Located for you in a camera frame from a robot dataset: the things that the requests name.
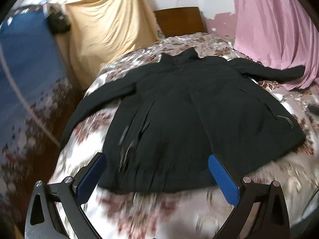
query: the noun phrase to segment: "metal screw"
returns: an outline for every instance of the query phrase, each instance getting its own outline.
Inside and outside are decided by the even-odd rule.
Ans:
[[[275,187],[279,187],[280,186],[280,183],[278,181],[274,181],[273,184],[274,184]]]
[[[242,179],[243,181],[244,181],[244,183],[250,183],[251,182],[251,178],[249,178],[249,177],[243,177],[243,179]]]
[[[72,181],[72,179],[73,178],[71,176],[68,176],[68,177],[64,178],[64,182],[65,183],[70,183]]]
[[[40,186],[42,185],[42,181],[37,181],[37,182],[35,183],[35,185],[36,185],[37,187],[40,187]]]

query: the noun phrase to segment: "yellow cloth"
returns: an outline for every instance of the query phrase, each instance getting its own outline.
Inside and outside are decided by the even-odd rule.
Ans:
[[[147,0],[82,0],[66,4],[66,13],[70,65],[82,88],[91,85],[105,64],[158,40]]]

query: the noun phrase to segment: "blue gripper pad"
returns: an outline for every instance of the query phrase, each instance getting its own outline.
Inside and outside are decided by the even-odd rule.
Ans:
[[[106,157],[101,154],[77,186],[76,202],[78,205],[84,204],[89,200],[105,168]]]
[[[221,192],[223,193],[227,202],[236,207],[240,199],[239,188],[215,155],[209,156],[208,168],[218,186],[221,188]]]

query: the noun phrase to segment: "wooden headboard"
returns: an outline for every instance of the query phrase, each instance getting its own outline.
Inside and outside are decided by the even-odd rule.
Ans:
[[[165,37],[206,32],[198,7],[154,11]]]

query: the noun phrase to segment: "jacket collar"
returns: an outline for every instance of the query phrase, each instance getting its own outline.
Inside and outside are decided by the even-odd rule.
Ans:
[[[185,50],[184,52],[176,55],[176,56],[170,56],[165,53],[162,53],[161,61],[167,62],[167,63],[173,63],[173,64],[182,64],[190,60],[196,60],[199,59],[196,50],[192,47],[188,50]]]

